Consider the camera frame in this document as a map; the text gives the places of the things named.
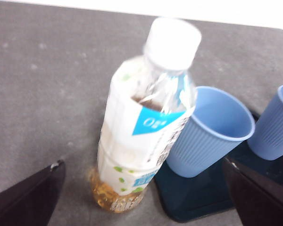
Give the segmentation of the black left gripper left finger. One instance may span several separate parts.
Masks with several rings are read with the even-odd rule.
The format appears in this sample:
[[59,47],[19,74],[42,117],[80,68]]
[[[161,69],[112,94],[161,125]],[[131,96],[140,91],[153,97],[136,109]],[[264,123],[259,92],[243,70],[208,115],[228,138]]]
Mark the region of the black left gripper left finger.
[[46,226],[66,176],[59,160],[0,192],[0,226]]

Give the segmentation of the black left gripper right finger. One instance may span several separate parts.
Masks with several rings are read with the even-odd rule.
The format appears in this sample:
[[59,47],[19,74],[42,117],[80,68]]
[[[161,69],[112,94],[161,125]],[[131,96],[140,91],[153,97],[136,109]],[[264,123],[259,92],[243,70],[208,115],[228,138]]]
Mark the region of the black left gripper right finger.
[[244,226],[283,226],[283,186],[240,162],[222,163],[231,200]]

